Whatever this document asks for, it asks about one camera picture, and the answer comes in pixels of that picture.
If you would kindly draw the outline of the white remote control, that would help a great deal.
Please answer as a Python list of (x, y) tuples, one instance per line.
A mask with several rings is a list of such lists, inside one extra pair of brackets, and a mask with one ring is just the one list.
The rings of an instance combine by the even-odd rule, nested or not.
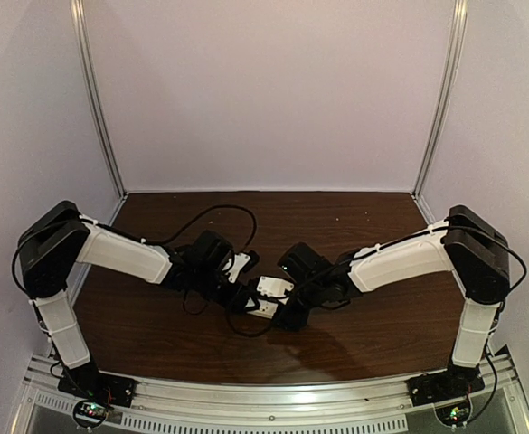
[(245, 306), (245, 312), (249, 315), (271, 320), (276, 314), (278, 304), (266, 300), (249, 300)]

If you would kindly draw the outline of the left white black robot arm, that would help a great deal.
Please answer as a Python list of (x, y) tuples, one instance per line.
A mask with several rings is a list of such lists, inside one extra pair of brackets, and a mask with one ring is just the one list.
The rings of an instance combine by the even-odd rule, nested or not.
[(240, 275), (259, 260), (255, 251), (235, 251), (214, 231), (203, 231), (194, 242), (175, 248), (170, 241), (152, 243), (127, 235), (62, 201), (19, 238), (11, 273), (43, 323), (64, 376), (92, 394), (102, 379), (66, 294), (74, 265), (110, 269), (184, 295), (196, 292), (226, 306)]

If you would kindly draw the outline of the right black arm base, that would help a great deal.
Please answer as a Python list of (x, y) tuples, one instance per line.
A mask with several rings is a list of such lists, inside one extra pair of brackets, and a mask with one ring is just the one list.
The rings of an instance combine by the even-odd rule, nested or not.
[(465, 397), (485, 388), (478, 368), (461, 367), (414, 376), (406, 384), (413, 407)]

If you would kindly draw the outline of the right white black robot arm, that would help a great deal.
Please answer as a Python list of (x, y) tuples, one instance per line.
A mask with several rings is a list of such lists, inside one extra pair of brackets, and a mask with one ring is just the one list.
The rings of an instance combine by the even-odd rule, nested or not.
[(465, 289), (459, 328), (444, 378), (474, 378), (486, 343), (508, 295), (514, 257), (507, 239), (465, 205), (456, 205), (446, 219), (398, 240), (353, 250), (330, 262), (300, 242), (280, 258), (279, 267), (294, 289), (277, 318), (299, 329), (311, 309), (343, 305), (390, 284), (448, 272)]

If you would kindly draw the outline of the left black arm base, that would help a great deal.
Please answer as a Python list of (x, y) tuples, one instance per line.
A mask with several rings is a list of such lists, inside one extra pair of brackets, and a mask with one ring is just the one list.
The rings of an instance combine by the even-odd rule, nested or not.
[(137, 382), (129, 377), (102, 373), (93, 363), (78, 368), (63, 367), (57, 389), (78, 398), (129, 408)]

